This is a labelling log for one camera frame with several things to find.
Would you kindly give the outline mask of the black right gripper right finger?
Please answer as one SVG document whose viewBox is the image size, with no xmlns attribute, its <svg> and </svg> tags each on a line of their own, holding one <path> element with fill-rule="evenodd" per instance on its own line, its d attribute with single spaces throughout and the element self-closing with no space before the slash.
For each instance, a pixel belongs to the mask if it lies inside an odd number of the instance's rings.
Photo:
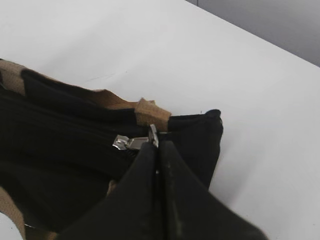
<svg viewBox="0 0 320 240">
<path fill-rule="evenodd" d="M 175 145 L 158 149 L 169 240 L 265 240 L 266 235 L 219 200 L 185 164 Z"/>
</svg>

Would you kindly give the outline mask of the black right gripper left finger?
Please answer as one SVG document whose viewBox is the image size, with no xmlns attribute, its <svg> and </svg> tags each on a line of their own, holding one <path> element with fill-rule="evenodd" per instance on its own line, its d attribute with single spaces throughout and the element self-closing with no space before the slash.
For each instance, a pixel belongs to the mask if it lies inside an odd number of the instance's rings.
<svg viewBox="0 0 320 240">
<path fill-rule="evenodd" d="M 156 147 L 144 143 L 115 189 L 58 237 L 60 240 L 155 240 Z"/>
</svg>

